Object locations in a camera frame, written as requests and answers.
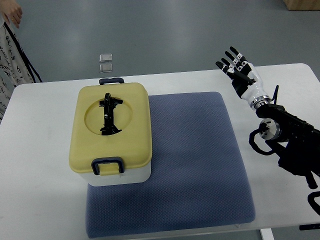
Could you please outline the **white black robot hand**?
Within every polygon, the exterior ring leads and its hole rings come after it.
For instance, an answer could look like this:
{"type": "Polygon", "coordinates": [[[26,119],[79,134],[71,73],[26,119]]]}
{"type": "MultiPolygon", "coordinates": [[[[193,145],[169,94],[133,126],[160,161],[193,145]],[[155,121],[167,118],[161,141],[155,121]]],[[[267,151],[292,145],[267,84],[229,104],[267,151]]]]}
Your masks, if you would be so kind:
{"type": "Polygon", "coordinates": [[[245,100],[254,111],[271,102],[270,96],[263,89],[263,81],[255,66],[234,47],[229,48],[216,66],[231,79],[231,85],[238,97],[245,100]]]}

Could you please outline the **bystander human hand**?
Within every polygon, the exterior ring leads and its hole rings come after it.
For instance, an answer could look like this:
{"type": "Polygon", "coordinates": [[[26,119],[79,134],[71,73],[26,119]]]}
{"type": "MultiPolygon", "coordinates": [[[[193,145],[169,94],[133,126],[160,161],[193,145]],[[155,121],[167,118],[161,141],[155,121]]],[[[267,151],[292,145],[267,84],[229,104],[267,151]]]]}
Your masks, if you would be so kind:
{"type": "Polygon", "coordinates": [[[16,0],[0,0],[0,13],[8,25],[13,24],[17,29],[20,28],[23,11],[16,0]]]}

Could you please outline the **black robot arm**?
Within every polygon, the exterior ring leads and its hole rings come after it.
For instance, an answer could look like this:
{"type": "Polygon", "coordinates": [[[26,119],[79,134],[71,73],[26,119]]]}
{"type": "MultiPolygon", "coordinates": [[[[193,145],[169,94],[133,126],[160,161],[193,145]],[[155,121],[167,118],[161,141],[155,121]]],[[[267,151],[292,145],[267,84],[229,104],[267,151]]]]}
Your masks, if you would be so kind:
{"type": "Polygon", "coordinates": [[[320,175],[320,131],[269,99],[254,109],[262,121],[249,135],[252,149],[264,156],[277,154],[279,167],[305,177],[308,187],[317,189],[314,175],[320,175]]]}

